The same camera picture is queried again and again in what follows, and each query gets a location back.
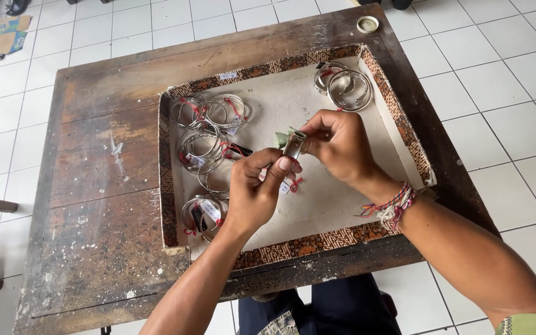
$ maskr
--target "sleeve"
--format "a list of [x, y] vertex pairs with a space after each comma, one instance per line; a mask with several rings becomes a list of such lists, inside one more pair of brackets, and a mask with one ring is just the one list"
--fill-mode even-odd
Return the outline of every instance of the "sleeve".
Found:
[[495, 335], [536, 334], [536, 314], [517, 314], [503, 319]]

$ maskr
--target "person's right hand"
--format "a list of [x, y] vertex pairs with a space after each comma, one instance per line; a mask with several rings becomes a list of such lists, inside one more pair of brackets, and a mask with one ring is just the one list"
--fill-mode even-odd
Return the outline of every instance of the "person's right hand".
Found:
[[359, 114], [319, 110], [299, 131], [307, 135], [302, 152], [318, 158], [336, 179], [370, 199], [373, 189], [378, 187], [374, 184], [394, 182], [373, 160]]

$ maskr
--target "white label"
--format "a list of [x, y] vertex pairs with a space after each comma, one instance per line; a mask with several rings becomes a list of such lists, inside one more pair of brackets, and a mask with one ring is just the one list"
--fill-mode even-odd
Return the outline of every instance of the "white label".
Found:
[[228, 72], [228, 73], [220, 74], [220, 80], [231, 79], [231, 78], [237, 78], [237, 72]]
[[[235, 115], [233, 118], [233, 122], [238, 121], [238, 120], [239, 120], [239, 116]], [[236, 126], [235, 128], [231, 128], [227, 130], [227, 133], [233, 136], [237, 132], [237, 129], [239, 129], [239, 126]]]
[[198, 167], [201, 167], [202, 164], [206, 163], [205, 160], [203, 160], [202, 158], [199, 158], [199, 157], [196, 157], [196, 156], [192, 156], [191, 154], [187, 154], [185, 156], [185, 159], [189, 160], [190, 162], [192, 162], [193, 164], [196, 164]]
[[291, 187], [289, 187], [286, 182], [282, 182], [280, 183], [280, 187], [278, 190], [280, 191], [280, 194], [287, 194], [289, 193], [290, 189]]
[[214, 222], [220, 220], [220, 211], [212, 206], [212, 203], [210, 203], [208, 200], [204, 200], [202, 202], [202, 210], [204, 210], [208, 216], [212, 217]]

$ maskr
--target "person's left hand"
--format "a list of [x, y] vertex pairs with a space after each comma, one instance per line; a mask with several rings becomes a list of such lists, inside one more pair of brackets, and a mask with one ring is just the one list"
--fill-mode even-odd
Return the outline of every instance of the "person's left hand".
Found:
[[[270, 167], [266, 179], [258, 175], [265, 166]], [[231, 168], [229, 212], [225, 226], [246, 233], [249, 237], [274, 214], [280, 183], [302, 167], [294, 159], [282, 156], [282, 150], [266, 148], [235, 162]]]

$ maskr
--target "fingernail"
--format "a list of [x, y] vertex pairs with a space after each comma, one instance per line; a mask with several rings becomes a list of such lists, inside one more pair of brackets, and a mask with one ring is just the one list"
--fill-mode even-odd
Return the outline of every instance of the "fingernail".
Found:
[[293, 161], [288, 156], [279, 158], [278, 167], [283, 170], [289, 170], [293, 166]]

